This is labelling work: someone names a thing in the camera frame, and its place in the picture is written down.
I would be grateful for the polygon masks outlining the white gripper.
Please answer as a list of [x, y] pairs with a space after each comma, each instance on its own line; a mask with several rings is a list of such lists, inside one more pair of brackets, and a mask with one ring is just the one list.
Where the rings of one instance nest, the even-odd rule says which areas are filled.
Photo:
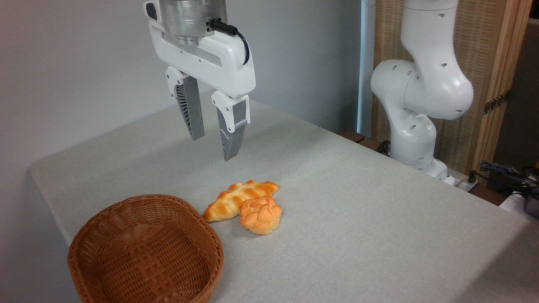
[[229, 161], [239, 153], [251, 122], [247, 94], [256, 87], [256, 76], [253, 60], [245, 61], [244, 42], [213, 28], [218, 21], [227, 22], [226, 2], [150, 0], [144, 2], [143, 11], [154, 50], [169, 65], [165, 74], [170, 95], [193, 141], [205, 135], [197, 80], [219, 90], [212, 94], [212, 102], [224, 160]]

